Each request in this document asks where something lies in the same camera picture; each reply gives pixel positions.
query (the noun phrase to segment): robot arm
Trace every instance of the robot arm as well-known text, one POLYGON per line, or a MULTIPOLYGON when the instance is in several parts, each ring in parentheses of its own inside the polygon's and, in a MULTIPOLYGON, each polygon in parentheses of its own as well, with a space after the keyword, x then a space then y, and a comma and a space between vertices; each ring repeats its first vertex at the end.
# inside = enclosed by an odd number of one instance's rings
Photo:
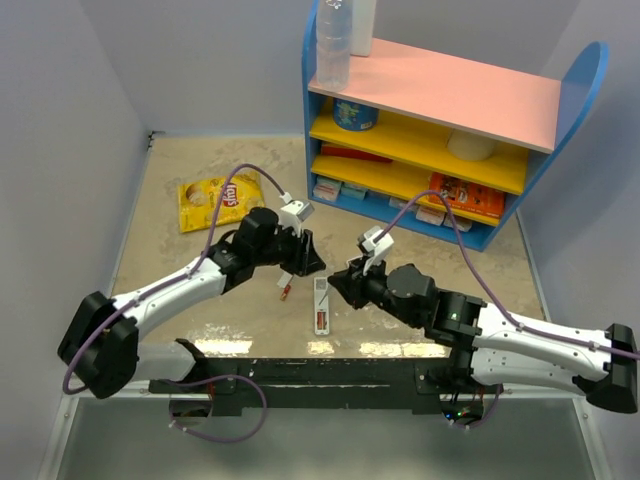
POLYGON ((279 265, 291 275, 307 276, 326 268, 313 247, 313 234, 302 222, 313 212, 309 203, 289 202, 280 214, 254 208, 238 230, 209 247, 198 270, 199 258, 179 271, 139 290, 113 299, 95 292, 82 301, 60 346, 58 356, 69 365, 89 335, 122 306, 134 306, 94 341, 82 355, 74 373, 97 398, 107 398, 135 380, 163 378, 180 381, 196 366, 188 342, 146 345, 139 342, 170 318, 203 300, 223 295, 246 282, 256 267, 279 265), (141 292, 153 290, 183 276, 167 288, 138 301, 141 292))
POLYGON ((635 352, 629 327, 582 330, 512 314, 517 322, 513 325, 495 305, 440 289, 412 264, 387 275, 384 258, 393 240, 389 234, 375 240, 380 232, 379 227, 366 232, 359 239, 363 256, 331 275, 329 283, 354 308, 375 304, 406 325, 423 328, 427 338, 452 347, 451 364, 429 372, 430 380, 460 392, 502 383, 553 387, 586 395, 600 408, 637 412, 635 360, 595 348, 635 352))

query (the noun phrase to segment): blue can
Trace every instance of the blue can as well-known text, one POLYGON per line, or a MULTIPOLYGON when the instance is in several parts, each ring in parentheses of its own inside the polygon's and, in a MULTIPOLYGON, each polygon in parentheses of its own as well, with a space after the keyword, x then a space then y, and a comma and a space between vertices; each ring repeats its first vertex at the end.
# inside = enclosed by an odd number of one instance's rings
POLYGON ((333 120, 339 127, 352 132, 364 132, 378 121, 379 110, 367 105, 333 99, 333 120))

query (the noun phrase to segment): gray wall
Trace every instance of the gray wall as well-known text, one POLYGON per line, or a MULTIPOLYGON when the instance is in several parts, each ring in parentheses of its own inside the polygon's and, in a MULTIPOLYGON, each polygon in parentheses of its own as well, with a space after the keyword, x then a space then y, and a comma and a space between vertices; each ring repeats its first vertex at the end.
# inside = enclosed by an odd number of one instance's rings
MULTIPOLYGON (((378 0, 376 36, 538 72, 579 0, 378 0)), ((81 0, 144 123, 301 133, 311 0, 81 0)))
MULTIPOLYGON (((634 327, 640 340, 640 33, 637 0, 582 0, 544 71, 587 43, 611 47, 595 111, 522 207, 554 321, 634 327)), ((618 479, 640 476, 640 415, 597 412, 618 479)))
POLYGON ((144 130, 77 0, 0 15, 0 478, 33 479, 60 403, 56 347, 115 263, 144 130))

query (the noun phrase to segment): yellow chip bag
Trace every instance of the yellow chip bag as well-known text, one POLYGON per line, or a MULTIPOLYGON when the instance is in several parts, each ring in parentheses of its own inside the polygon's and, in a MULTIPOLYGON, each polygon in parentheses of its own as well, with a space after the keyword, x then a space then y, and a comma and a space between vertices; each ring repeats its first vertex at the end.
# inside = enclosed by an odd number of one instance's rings
MULTIPOLYGON (((225 177, 215 177, 178 187, 180 231, 202 230, 211 226, 218 196, 225 177)), ((236 174, 222 198, 216 225, 239 222, 254 207, 264 207, 260 174, 236 174)))

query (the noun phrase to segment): plastic bottle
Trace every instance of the plastic bottle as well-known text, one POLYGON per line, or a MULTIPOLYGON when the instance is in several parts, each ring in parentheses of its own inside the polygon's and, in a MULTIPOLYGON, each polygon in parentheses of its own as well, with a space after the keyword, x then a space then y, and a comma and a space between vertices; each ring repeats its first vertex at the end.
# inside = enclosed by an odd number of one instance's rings
POLYGON ((316 75, 322 88, 338 92, 349 82, 352 0, 319 0, 316 75))

